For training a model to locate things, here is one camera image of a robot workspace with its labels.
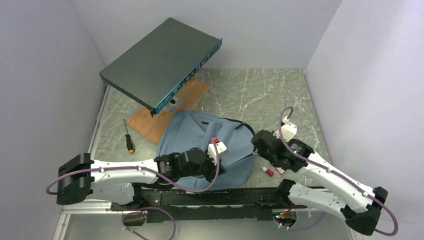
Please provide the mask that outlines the blue backpack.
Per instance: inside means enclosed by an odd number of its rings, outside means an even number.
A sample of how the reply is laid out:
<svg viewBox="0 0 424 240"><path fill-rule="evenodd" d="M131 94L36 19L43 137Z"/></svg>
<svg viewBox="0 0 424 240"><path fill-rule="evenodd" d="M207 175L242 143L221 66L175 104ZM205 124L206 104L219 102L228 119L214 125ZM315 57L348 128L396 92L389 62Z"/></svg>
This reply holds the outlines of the blue backpack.
<svg viewBox="0 0 424 240"><path fill-rule="evenodd" d="M211 139L217 138L225 144L228 153L220 161L225 173L218 176L211 189L237 188L249 178L255 163L256 149L251 143L254 135L254 129L240 120L181 110L167 125L156 155L183 153L192 148L207 152Z"/></svg>

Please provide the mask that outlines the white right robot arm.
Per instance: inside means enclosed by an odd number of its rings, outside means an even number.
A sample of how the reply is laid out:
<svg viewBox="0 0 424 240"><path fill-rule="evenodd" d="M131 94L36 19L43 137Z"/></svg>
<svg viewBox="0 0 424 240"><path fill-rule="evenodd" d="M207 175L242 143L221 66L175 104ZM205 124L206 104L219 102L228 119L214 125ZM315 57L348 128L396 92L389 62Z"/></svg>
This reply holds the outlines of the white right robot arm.
<svg viewBox="0 0 424 240"><path fill-rule="evenodd" d="M251 143L272 166L301 174L326 188L326 191L321 191L284 179L275 192L275 200L280 207L313 207L344 220L360 234L371 236L377 231L387 190L366 186L339 172L301 140L291 139L283 143L270 131L260 130Z"/></svg>

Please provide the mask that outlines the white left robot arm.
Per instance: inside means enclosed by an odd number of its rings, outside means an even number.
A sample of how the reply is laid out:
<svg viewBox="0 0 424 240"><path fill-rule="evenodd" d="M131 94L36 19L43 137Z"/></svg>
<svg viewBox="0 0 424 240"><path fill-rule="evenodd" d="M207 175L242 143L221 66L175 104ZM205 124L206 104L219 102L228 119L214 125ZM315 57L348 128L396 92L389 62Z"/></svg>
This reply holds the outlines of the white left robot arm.
<svg viewBox="0 0 424 240"><path fill-rule="evenodd" d="M97 199L137 210L144 203L137 184L153 189L170 184L191 192L193 187L183 187L178 180L201 176L210 183L201 187L204 192L224 173L226 170L216 156L197 147L137 162L94 160L90 153L81 153L59 167L56 203L64 206Z"/></svg>

